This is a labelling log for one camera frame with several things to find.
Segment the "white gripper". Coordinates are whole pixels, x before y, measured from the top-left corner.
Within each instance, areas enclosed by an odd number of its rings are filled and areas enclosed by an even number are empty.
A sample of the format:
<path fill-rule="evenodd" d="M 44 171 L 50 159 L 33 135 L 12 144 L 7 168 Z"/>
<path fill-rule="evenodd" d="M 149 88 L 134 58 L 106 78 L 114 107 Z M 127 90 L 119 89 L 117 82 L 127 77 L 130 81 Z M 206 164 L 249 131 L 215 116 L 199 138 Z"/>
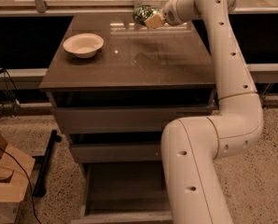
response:
<path fill-rule="evenodd" d="M 148 29 L 162 27 L 165 22 L 176 26 L 188 21 L 188 6 L 183 0 L 170 0 L 162 9 L 163 15 L 158 12 L 145 20 Z"/>

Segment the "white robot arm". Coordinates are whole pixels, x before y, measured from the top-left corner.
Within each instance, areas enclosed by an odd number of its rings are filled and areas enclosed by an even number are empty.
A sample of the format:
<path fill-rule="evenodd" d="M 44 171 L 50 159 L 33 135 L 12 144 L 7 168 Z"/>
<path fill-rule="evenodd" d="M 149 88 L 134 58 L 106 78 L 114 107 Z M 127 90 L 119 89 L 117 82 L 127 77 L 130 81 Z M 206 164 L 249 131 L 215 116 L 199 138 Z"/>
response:
<path fill-rule="evenodd" d="M 161 159 L 173 224 L 233 224 L 214 160 L 257 142 L 263 110 L 229 22 L 236 0 L 170 0 L 146 20 L 148 28 L 204 22 L 215 71 L 219 111 L 175 119 L 161 136 Z"/>

